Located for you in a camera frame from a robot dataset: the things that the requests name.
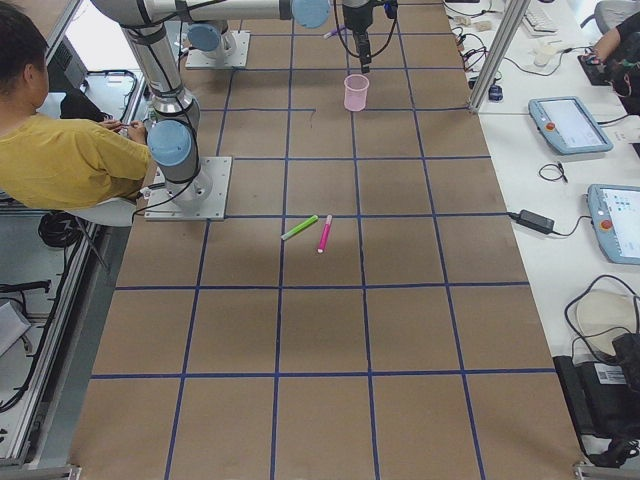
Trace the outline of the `black laptop device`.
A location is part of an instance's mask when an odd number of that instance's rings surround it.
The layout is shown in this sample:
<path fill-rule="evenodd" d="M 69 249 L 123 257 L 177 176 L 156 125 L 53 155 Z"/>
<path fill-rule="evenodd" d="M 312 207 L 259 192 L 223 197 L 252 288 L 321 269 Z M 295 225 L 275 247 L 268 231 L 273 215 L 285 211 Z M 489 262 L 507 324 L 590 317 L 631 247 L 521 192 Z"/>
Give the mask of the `black laptop device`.
<path fill-rule="evenodd" d="M 557 356 L 553 363 L 576 435 L 609 441 L 601 453 L 581 450 L 598 467 L 619 468 L 639 456 L 639 335 L 618 335 L 612 347 L 612 355 L 581 363 Z"/>

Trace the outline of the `white keyboard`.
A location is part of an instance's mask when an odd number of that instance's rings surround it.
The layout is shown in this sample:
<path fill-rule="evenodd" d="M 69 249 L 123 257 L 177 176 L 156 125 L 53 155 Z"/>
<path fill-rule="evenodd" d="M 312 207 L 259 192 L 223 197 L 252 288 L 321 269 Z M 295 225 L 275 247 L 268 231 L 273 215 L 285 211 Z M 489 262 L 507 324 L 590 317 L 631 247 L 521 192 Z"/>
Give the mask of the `white keyboard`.
<path fill-rule="evenodd" d="M 550 36 L 558 32 L 554 21 L 536 3 L 529 3 L 522 18 L 522 25 L 533 37 Z"/>

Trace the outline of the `upper teach pendant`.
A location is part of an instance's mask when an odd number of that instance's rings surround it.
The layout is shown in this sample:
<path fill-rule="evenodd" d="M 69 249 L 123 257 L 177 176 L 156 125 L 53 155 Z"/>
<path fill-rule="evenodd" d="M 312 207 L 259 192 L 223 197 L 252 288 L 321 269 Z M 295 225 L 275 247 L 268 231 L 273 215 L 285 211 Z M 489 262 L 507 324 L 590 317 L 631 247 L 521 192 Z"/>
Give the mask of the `upper teach pendant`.
<path fill-rule="evenodd" d="M 578 97 L 531 99 L 528 111 L 539 133 L 561 155 L 613 149 L 611 140 Z"/>

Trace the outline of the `black power adapter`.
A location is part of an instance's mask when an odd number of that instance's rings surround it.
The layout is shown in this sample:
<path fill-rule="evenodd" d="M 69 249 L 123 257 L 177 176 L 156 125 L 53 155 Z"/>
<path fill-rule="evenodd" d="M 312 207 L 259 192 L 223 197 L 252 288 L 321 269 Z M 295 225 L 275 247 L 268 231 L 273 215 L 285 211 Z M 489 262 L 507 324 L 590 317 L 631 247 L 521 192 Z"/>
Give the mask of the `black power adapter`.
<path fill-rule="evenodd" d="M 551 234 L 554 231 L 555 224 L 551 218 L 525 209 L 519 212 L 517 223 L 545 235 Z"/>

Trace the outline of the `green marker pen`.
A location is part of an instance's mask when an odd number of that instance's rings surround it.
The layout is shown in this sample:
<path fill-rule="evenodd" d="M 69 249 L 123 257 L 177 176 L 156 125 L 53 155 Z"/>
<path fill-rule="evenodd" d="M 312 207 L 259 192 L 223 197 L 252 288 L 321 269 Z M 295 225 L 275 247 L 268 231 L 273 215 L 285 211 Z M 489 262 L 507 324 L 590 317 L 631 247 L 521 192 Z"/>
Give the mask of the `green marker pen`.
<path fill-rule="evenodd" d="M 314 225 L 315 223 L 317 223 L 318 220 L 319 220 L 319 217 L 317 215 L 312 215 L 312 216 L 308 217 L 304 221 L 296 224 L 295 226 L 290 228 L 288 231 L 283 233 L 281 235 L 281 240 L 282 241 L 287 241 L 287 240 L 293 238 L 294 236 L 298 235 L 299 233 L 303 232 L 307 228 L 309 228 L 312 225 Z"/>

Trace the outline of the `aluminium frame post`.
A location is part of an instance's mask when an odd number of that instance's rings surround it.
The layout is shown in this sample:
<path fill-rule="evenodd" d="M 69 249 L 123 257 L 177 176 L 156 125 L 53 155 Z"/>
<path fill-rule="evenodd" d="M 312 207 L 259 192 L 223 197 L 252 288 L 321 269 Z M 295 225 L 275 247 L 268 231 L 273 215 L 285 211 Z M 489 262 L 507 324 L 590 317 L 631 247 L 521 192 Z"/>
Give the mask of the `aluminium frame post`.
<path fill-rule="evenodd" d="M 506 5 L 501 23 L 489 47 L 489 53 L 471 91 L 468 101 L 471 112 L 478 113 L 488 97 L 489 88 L 494 82 L 498 68 L 524 18 L 529 3 L 529 0 L 512 0 Z"/>

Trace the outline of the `lower teach pendant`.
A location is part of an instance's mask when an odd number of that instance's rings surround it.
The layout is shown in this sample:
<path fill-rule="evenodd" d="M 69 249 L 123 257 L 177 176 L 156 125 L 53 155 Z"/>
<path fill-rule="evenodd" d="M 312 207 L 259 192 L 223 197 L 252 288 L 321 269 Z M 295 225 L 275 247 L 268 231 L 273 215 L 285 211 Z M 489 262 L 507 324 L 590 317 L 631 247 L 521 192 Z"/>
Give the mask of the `lower teach pendant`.
<path fill-rule="evenodd" d="M 592 184 L 587 205 L 599 247 L 612 263 L 639 264 L 639 188 Z"/>

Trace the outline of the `teach pendant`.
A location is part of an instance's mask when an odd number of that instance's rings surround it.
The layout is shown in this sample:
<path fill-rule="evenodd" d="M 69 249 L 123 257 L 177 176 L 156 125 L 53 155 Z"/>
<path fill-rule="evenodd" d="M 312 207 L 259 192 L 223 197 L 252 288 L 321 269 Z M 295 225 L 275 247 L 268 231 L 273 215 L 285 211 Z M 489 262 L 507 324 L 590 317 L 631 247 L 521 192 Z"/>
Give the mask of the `teach pendant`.
<path fill-rule="evenodd" d="M 611 140 L 578 97 L 531 99 L 528 111 L 539 133 L 561 155 L 613 149 Z"/>
<path fill-rule="evenodd" d="M 599 247 L 612 263 L 639 264 L 639 188 L 592 184 L 587 205 Z"/>

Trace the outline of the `pink mesh pen cup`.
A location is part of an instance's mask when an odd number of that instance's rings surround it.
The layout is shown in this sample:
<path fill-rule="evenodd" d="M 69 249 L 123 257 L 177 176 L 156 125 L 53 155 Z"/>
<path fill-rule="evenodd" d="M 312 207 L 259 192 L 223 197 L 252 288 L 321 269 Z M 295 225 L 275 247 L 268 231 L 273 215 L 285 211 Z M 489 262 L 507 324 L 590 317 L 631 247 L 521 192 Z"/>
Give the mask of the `pink mesh pen cup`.
<path fill-rule="evenodd" d="M 344 108 L 350 112 L 365 109 L 369 89 L 369 79 L 362 74 L 351 74 L 344 79 Z"/>

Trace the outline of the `person in yellow shirt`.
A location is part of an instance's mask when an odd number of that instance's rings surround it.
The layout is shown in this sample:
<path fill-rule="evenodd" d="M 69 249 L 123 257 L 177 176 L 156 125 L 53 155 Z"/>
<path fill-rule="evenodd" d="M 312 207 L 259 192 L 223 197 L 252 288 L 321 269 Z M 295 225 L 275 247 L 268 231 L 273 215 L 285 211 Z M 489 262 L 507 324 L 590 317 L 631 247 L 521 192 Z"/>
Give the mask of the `person in yellow shirt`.
<path fill-rule="evenodd" d="M 32 209 L 74 210 L 137 197 L 151 161 L 146 129 L 134 121 L 53 119 L 47 43 L 16 6 L 1 4 L 1 189 Z"/>

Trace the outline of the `pink marker pen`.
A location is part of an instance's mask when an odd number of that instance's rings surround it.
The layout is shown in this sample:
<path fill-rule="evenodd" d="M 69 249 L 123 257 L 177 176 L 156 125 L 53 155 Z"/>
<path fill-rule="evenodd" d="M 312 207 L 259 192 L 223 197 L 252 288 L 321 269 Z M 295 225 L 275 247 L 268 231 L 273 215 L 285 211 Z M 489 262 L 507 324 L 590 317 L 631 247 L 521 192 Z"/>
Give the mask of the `pink marker pen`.
<path fill-rule="evenodd" d="M 326 219 L 325 219 L 325 223 L 323 226 L 323 230 L 321 233 L 321 237 L 317 246 L 317 252 L 319 254 L 322 254 L 325 252 L 326 250 L 326 245 L 328 242 L 328 238 L 330 235 L 330 231 L 331 231 L 331 226 L 332 226 L 332 220 L 333 220 L 333 216 L 332 215 L 327 215 Z"/>

